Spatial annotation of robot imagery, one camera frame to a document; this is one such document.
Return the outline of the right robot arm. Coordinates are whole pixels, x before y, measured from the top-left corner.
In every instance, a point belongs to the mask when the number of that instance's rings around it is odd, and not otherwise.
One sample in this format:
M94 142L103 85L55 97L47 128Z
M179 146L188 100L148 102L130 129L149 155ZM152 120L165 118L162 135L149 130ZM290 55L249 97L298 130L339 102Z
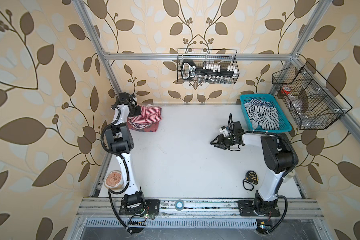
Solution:
M271 217L272 213L278 210L278 200L283 199L285 208L280 219L270 226L265 223L258 223L257 232L261 235L270 235L282 223L287 215L287 197L279 195L279 189L286 176L294 170L298 164L298 156L292 143L285 134L271 133L269 131L244 131L240 122L234 122L232 115L229 115L228 125L220 128L217 135L210 144L215 148L232 151L232 146L255 146L262 148L263 160L268 171L263 178L263 183L255 192L252 203L238 202L242 213L259 217Z

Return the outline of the red tank top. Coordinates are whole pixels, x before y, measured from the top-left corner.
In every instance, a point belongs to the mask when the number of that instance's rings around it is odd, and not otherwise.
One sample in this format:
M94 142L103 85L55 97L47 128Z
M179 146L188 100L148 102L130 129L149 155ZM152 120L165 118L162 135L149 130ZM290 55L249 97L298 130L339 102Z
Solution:
M128 120L127 125L130 130L134 130L137 132L156 132L158 130L160 122L155 122L147 125L137 124Z

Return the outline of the red white striped garment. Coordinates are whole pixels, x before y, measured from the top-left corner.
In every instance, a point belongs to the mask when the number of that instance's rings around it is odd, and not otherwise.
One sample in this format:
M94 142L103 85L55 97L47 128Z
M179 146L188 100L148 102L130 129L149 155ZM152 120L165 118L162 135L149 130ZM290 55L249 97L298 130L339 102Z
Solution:
M141 106L139 116L130 117L131 122L141 125L149 125L162 120L162 108L156 106Z

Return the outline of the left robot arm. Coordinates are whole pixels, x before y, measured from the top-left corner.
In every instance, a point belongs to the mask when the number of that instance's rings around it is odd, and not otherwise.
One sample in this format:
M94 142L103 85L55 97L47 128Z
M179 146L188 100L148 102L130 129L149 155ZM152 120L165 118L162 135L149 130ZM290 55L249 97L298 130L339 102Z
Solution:
M121 174L125 185L120 191L108 189L108 197L115 217L124 229L132 235L134 231L120 217L114 205L113 196L123 196L121 206L127 212L132 213L133 217L144 216L148 213L143 191L134 177L131 157L134 141L128 126L128 118L139 116L141 107L137 104L135 95L120 93L118 100L111 106L111 109L115 111L115 115L113 121L101 132L101 145L121 165Z

